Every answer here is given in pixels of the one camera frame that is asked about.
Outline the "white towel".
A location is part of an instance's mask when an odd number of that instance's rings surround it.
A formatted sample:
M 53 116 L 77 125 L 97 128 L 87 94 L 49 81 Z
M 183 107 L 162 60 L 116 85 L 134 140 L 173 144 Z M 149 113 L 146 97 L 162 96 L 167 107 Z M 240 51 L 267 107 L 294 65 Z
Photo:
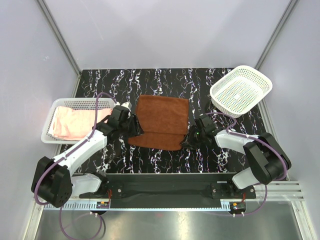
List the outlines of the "white towel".
M 50 125 L 50 127 L 48 129 L 48 135 L 50 135 L 52 138 L 55 137 L 55 129 L 54 129 L 53 125 Z

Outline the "pink towel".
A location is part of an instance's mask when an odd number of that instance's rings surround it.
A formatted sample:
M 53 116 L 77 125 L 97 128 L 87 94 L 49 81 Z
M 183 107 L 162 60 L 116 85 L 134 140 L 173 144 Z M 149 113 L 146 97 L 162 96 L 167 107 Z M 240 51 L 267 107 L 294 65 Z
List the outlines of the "pink towel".
M 66 141 L 79 141 L 92 131 L 95 123 L 95 110 L 72 109 L 58 106 L 50 125 L 54 127 L 54 138 Z

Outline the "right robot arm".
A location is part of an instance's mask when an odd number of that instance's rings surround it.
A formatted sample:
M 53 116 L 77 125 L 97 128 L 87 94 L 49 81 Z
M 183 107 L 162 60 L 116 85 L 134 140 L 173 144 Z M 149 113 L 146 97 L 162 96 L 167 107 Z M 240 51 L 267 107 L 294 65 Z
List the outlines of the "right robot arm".
M 245 155 L 249 167 L 232 177 L 232 182 L 227 185 L 230 197 L 239 198 L 249 186 L 268 185 L 287 177 L 292 163 L 272 134 L 248 135 L 232 131 L 235 118 L 226 129 L 218 128 L 209 117 L 210 114 L 202 114 L 194 120 L 195 124 L 189 128 L 180 145 L 193 150 L 205 144 Z

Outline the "brown towel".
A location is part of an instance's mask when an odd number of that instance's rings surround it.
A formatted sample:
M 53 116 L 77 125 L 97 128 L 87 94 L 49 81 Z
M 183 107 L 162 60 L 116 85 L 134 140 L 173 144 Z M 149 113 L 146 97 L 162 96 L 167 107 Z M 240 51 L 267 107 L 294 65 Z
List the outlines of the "brown towel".
M 179 151 L 188 132 L 189 100 L 178 97 L 140 95 L 135 113 L 143 134 L 128 139 L 132 146 Z

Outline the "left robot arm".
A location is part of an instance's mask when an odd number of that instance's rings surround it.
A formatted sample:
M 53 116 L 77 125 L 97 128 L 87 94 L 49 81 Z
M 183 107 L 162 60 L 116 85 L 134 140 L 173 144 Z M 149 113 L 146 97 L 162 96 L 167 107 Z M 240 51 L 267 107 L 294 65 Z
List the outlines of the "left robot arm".
M 132 105 L 116 105 L 110 115 L 96 122 L 92 131 L 71 148 L 54 158 L 42 157 L 35 169 L 31 191 L 39 205 L 62 207 L 70 198 L 92 193 L 103 198 L 108 186 L 101 173 L 74 175 L 92 155 L 121 135 L 136 137 L 143 134 L 138 117 L 131 112 Z

